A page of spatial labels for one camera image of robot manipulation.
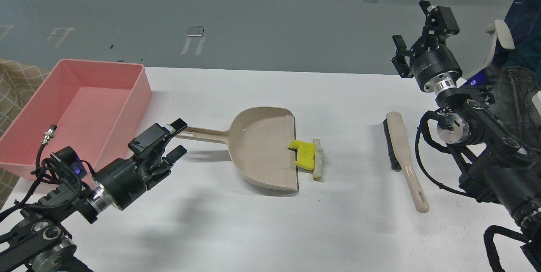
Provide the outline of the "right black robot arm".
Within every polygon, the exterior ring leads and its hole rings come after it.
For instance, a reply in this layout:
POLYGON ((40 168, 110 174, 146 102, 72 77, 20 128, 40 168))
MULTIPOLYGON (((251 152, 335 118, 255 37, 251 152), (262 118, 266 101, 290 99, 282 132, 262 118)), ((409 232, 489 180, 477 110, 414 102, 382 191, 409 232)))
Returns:
POLYGON ((540 152, 512 135, 487 112, 481 93, 458 87, 462 70, 445 41, 459 33, 452 10, 419 1, 425 16, 420 38, 407 47, 400 35, 392 63, 402 78, 414 78, 419 89, 435 94, 438 110, 426 112, 419 122, 416 139, 453 156, 460 169, 455 190, 430 180, 440 189, 501 204, 520 232, 489 226, 483 240, 494 272, 502 272, 494 235, 522 242, 520 249, 536 271, 540 270, 540 152))

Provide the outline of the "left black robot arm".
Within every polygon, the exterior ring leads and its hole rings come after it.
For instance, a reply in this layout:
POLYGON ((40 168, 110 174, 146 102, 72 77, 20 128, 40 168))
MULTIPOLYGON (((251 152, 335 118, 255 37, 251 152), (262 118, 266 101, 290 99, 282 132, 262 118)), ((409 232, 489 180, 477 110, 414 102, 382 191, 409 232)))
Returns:
POLYGON ((117 158, 99 171, 81 160, 72 147, 41 160, 23 201, 1 214, 2 220, 16 210, 23 216, 1 236, 1 242, 8 243, 1 253, 2 272, 21 266, 30 272, 53 272, 73 260, 77 247, 62 222, 79 212, 93 223, 106 208, 124 210, 155 187, 186 154, 181 145, 170 153, 165 150, 187 126, 182 119, 165 126, 153 124, 128 143, 133 152, 130 158, 117 158))

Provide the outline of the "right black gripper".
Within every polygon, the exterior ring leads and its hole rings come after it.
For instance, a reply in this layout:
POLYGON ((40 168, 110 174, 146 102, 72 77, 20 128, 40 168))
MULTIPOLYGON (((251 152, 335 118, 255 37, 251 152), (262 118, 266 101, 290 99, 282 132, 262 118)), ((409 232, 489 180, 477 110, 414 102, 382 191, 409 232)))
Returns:
POLYGON ((450 8, 433 6, 426 0, 421 0, 418 4, 426 18, 421 37, 411 49, 401 35, 393 35, 396 51, 391 62, 401 78, 414 77, 421 91, 433 92, 433 78, 446 74, 456 81, 462 76, 462 69, 456 58, 450 49, 445 47, 448 37, 457 35, 460 28, 450 8), (410 66, 406 57, 411 58, 410 66))

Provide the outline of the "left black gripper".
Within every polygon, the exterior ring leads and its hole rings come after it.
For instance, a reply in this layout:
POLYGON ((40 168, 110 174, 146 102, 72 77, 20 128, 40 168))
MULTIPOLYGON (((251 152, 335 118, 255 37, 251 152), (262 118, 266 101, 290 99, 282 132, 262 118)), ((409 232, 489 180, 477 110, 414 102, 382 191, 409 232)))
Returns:
POLYGON ((168 143, 187 128, 187 123, 178 118, 171 124, 153 124, 128 143, 133 153, 130 159, 117 158, 93 174, 96 186, 101 186, 112 199, 118 210, 124 210, 141 195, 159 182, 155 177, 170 174, 174 164, 187 150, 178 145, 166 156, 162 156, 168 143))

